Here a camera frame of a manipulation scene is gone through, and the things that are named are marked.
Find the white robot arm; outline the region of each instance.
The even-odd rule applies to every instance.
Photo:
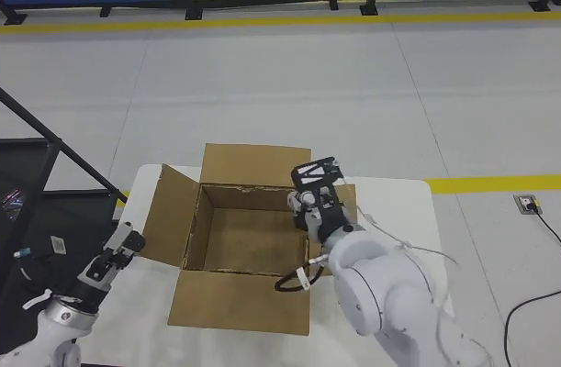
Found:
[[[144,246],[143,237],[130,223],[120,225],[78,275],[70,293],[54,296],[38,314],[37,336],[1,355],[0,367],[79,367],[80,348],[73,340],[90,334],[111,283]]]
[[[398,367],[489,364],[486,351],[435,304],[419,264],[350,220],[332,185],[342,178],[332,157],[297,167],[292,178],[295,223],[322,244],[342,311],[359,335],[374,335]]]

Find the label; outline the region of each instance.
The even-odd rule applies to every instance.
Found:
[[[310,281],[307,275],[305,274],[305,270],[302,268],[302,266],[297,269],[297,277],[298,280],[300,281],[300,285],[302,285],[302,289],[304,289],[305,291],[309,290]]]
[[[63,239],[55,236],[50,236],[51,239],[51,247],[53,248],[53,252],[60,255],[66,254],[66,245],[63,243]]]

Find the open cardboard box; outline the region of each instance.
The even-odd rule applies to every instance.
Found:
[[[279,293],[274,284],[320,251],[286,203],[290,172],[310,156],[207,144],[200,183],[163,165],[141,256],[181,267],[168,325],[309,334],[309,293]],[[350,192],[338,195],[355,213]]]

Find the black cable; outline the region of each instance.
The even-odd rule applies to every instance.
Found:
[[[306,263],[302,266],[303,268],[308,268],[309,264]],[[317,272],[315,273],[315,276],[313,276],[312,279],[309,280],[310,285],[313,285],[315,282],[317,282],[320,278],[320,276],[323,274],[323,270],[325,269],[324,266],[320,266],[317,270]],[[302,285],[296,286],[296,287],[283,287],[282,285],[284,285],[286,282],[288,282],[289,280],[296,278],[297,277],[297,271],[293,270],[292,272],[290,272],[288,275],[285,275],[284,277],[282,277],[282,279],[280,279],[278,282],[276,282],[274,284],[274,289],[278,292],[299,292],[303,290]]]
[[[535,212],[535,214],[541,219],[542,222],[544,222],[545,226],[547,227],[547,229],[549,229],[554,236],[557,238],[557,240],[559,241],[559,244],[561,245],[561,239],[559,238],[559,236],[557,236],[557,233],[555,233],[555,231],[549,227],[549,225],[547,224],[547,222],[545,222],[545,219],[541,216],[541,214],[539,214],[539,210],[537,209],[537,207],[535,207],[535,209],[533,210]]]
[[[543,217],[541,217],[541,214],[539,214],[539,209],[537,208],[537,205],[536,205],[536,204],[533,204],[533,203],[528,204],[528,205],[527,205],[527,209],[532,210],[532,211],[541,219],[541,221],[545,224],[545,226],[547,227],[547,229],[549,229],[549,230],[554,234],[554,236],[557,238],[557,240],[559,241],[559,243],[560,243],[560,245],[561,245],[561,239],[560,239],[560,237],[559,237],[559,236],[557,235],[557,233],[555,233],[555,231],[547,224],[547,222],[545,222],[545,220],[543,219]],[[528,304],[530,304],[531,302],[535,302],[535,301],[539,301],[539,300],[546,299],[546,298],[549,298],[549,297],[553,297],[554,295],[561,295],[561,290],[560,290],[560,291],[553,292],[553,293],[550,293],[549,295],[542,295],[542,296],[539,296],[539,297],[535,297],[535,298],[529,299],[529,300],[527,300],[527,301],[525,301],[525,302],[522,302],[522,303],[518,304],[517,306],[515,306],[515,307],[509,312],[509,315],[507,316],[507,321],[504,323],[504,357],[505,357],[505,359],[507,360],[507,364],[509,364],[509,367],[512,367],[512,364],[511,364],[511,360],[509,359],[509,349],[508,349],[508,345],[507,345],[507,344],[508,344],[508,341],[509,341],[509,323],[511,322],[512,314],[514,314],[515,311],[517,311],[519,308],[521,308],[521,307],[523,307],[523,306],[525,306],[525,305],[528,305]]]

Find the electrical outlet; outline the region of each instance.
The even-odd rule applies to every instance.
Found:
[[[531,209],[527,209],[527,205],[530,204],[530,203],[535,203],[537,205],[537,210],[539,211],[539,214],[543,213],[535,195],[530,195],[530,194],[513,195],[512,197],[514,197],[515,203],[517,203],[517,207],[519,208],[519,211],[521,212],[521,214],[524,214],[524,215],[534,215],[535,214],[535,212],[533,212]]]

